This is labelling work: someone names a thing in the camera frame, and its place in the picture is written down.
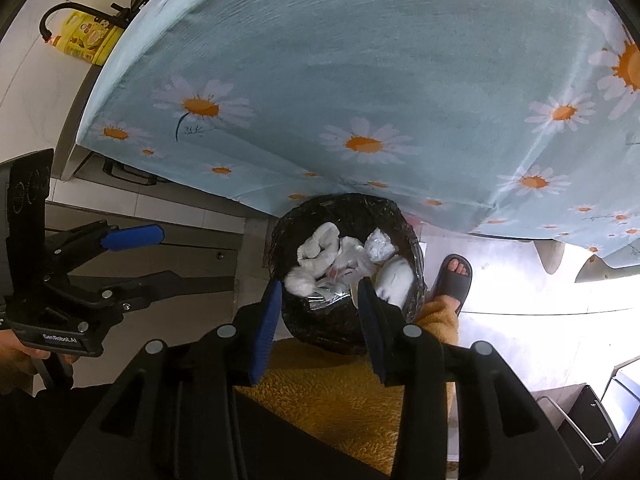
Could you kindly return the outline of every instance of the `light blue tablecloth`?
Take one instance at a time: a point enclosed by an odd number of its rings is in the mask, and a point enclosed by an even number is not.
[[[628,266],[638,95],[608,0],[152,0],[78,143],[278,216],[357,190]]]

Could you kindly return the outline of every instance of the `black slide sandal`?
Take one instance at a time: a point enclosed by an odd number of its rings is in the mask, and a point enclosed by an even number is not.
[[[467,275],[458,274],[453,270],[447,269],[451,260],[457,260],[465,266]],[[442,261],[436,283],[433,285],[433,297],[450,296],[460,302],[460,306],[456,309],[456,316],[460,314],[462,306],[465,304],[466,297],[471,288],[471,278],[473,270],[469,261],[459,254],[450,254]]]

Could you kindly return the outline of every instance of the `silver screw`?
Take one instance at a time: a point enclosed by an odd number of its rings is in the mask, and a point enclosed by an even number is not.
[[[402,333],[407,337],[420,337],[422,335],[422,329],[417,325],[405,325]]]
[[[164,343],[162,341],[159,341],[158,339],[149,341],[145,345],[145,351],[148,354],[157,354],[158,352],[161,352],[163,348],[164,348]]]
[[[474,345],[474,350],[480,355],[491,355],[491,352],[494,351],[494,347],[492,347],[487,341],[478,341]]]
[[[229,337],[235,336],[237,331],[238,330],[236,330],[236,327],[233,325],[223,325],[218,327],[218,330],[216,330],[216,333],[218,334],[218,337],[227,339]]]

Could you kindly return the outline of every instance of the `black trash bag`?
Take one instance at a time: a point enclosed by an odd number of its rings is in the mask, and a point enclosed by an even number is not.
[[[414,230],[396,203],[386,198],[359,193],[324,195],[289,211],[278,221],[271,237],[271,277],[284,280],[298,264],[298,247],[325,222],[333,222],[340,229],[340,237],[351,236],[362,243],[376,227],[389,235],[398,254],[404,256],[415,271],[416,279],[402,308],[404,319],[412,322],[424,303],[426,290],[422,279],[422,251]],[[282,319],[295,338],[330,352],[366,354],[358,310],[351,297],[311,310],[306,298],[284,289],[282,293]]]

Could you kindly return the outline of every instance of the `person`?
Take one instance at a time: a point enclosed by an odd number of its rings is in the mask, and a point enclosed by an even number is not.
[[[472,280],[462,256],[450,254],[433,299],[414,323],[442,343],[457,344],[458,314]],[[49,480],[66,448],[109,385],[28,394],[31,357],[48,352],[23,346],[0,332],[0,478]],[[238,388],[281,419],[320,442],[389,474],[398,440],[402,387],[384,388],[366,356],[327,352],[296,339],[274,343],[270,366],[255,388]],[[447,385],[451,404],[454,387]]]

